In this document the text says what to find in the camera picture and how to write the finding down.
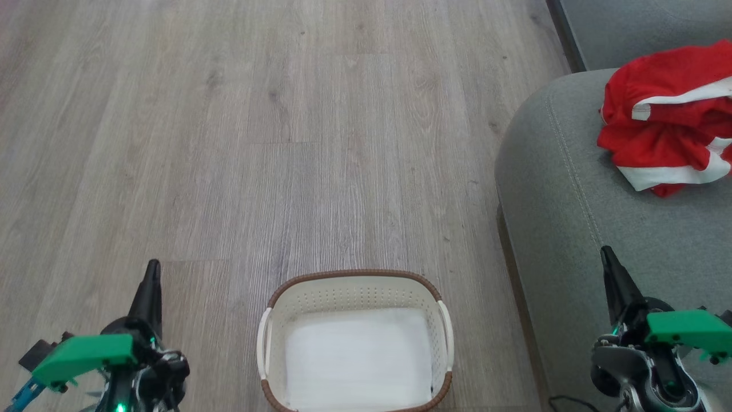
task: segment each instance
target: black cable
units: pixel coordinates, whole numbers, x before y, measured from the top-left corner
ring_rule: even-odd
[[[556,405],[554,405],[555,400],[569,400],[575,403],[579,403],[580,405],[586,406],[590,411],[592,412],[600,412],[597,408],[594,407],[590,402],[585,402],[582,399],[577,399],[575,397],[568,397],[567,395],[557,395],[555,397],[549,398],[549,406],[552,408],[552,411],[559,412],[559,409],[556,408]]]
[[[554,411],[554,412],[559,412],[559,409],[557,409],[556,408],[556,405],[554,405],[554,401],[555,400],[569,400],[569,401],[572,401],[572,402],[579,403],[580,405],[586,406],[592,412],[600,412],[590,402],[585,402],[582,399],[577,399],[575,397],[568,397],[567,395],[557,395],[555,397],[549,398],[549,406],[551,407],[552,411]],[[620,411],[622,411],[623,408],[625,408],[629,404],[630,404],[630,401],[628,400],[628,398],[624,398],[623,399],[623,402],[620,405],[618,405],[617,408],[615,408],[615,411],[614,412],[620,412]]]

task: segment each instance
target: brown basket rim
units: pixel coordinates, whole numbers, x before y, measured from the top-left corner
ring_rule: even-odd
[[[319,280],[319,279],[332,279],[332,278],[344,278],[344,277],[356,277],[356,276],[385,276],[385,277],[397,277],[397,278],[407,278],[414,281],[417,281],[422,284],[422,286],[426,287],[427,290],[430,291],[432,296],[435,298],[435,301],[441,301],[442,297],[440,296],[440,292],[437,290],[435,285],[431,284],[430,281],[428,281],[424,276],[420,276],[416,273],[407,272],[407,271],[388,271],[384,269],[351,269],[346,271],[331,271],[331,272],[320,272],[320,273],[312,273],[309,275],[302,275],[297,276],[295,278],[292,278],[285,283],[283,283],[280,287],[275,290],[272,297],[269,299],[269,303],[267,303],[267,307],[274,308],[275,303],[277,303],[277,300],[280,298],[280,296],[290,287],[294,286],[295,284],[302,283],[302,282],[308,282],[311,280]]]
[[[445,380],[442,383],[442,387],[440,388],[440,391],[437,392],[435,397],[433,397],[430,402],[425,403],[424,405],[415,406],[414,408],[406,408],[406,409],[397,409],[395,411],[387,411],[387,412],[427,412],[434,407],[437,406],[442,400],[447,396],[447,392],[450,390],[450,385],[452,384],[452,371],[445,373]],[[264,391],[264,397],[267,399],[267,402],[269,402],[270,405],[277,411],[277,412],[297,412],[295,410],[289,409],[285,407],[283,404],[280,403],[280,401],[277,400],[275,397],[275,394],[272,393],[272,389],[269,388],[269,381],[267,379],[262,379],[262,391]]]

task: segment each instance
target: gray sofa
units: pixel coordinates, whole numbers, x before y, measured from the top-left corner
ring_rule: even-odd
[[[729,37],[731,0],[547,0],[581,70]]]
[[[682,43],[692,42],[694,33],[699,43],[732,37],[732,24],[712,25],[714,36],[708,35],[707,21],[697,21],[696,32],[692,30],[692,19],[700,15],[732,21],[732,0],[562,3],[570,23],[576,13],[593,15],[592,5],[606,16],[633,15],[634,5],[643,12],[653,6],[660,13],[655,24],[681,21]],[[694,10],[704,4],[719,7],[718,13]],[[628,10],[614,12],[613,7]],[[649,33],[647,26],[654,21],[643,24],[635,32]],[[612,24],[597,28],[611,31]],[[629,50],[611,42],[616,34],[582,38],[590,34],[588,24],[574,34],[589,67],[620,65],[636,54],[667,48],[657,37],[644,37],[646,43],[633,43]],[[628,34],[619,39],[633,38]],[[672,36],[669,47],[679,45],[676,40]],[[595,50],[598,44],[605,45],[607,56]],[[613,72],[572,74],[532,95],[515,115],[496,164],[498,194],[549,394],[579,397],[601,411],[612,411],[616,401],[600,394],[589,377],[591,345],[610,331],[600,246],[613,247],[647,295],[677,309],[701,305],[714,313],[732,309],[732,178],[689,186],[666,199],[635,192],[596,144],[602,127],[598,109]],[[727,408],[732,408],[728,390],[732,366],[713,367],[698,359],[692,353],[685,361],[687,368],[699,381],[717,388]],[[561,407],[587,411],[567,403]]]

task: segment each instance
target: white laundry basket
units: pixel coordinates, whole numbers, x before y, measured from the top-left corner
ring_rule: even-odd
[[[419,275],[300,276],[267,306],[257,366],[264,395],[279,412],[424,412],[449,390],[450,316]]]

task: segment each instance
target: red cloth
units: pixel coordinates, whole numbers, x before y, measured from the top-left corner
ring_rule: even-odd
[[[641,57],[605,87],[597,145],[635,190],[668,196],[732,169],[732,43]]]

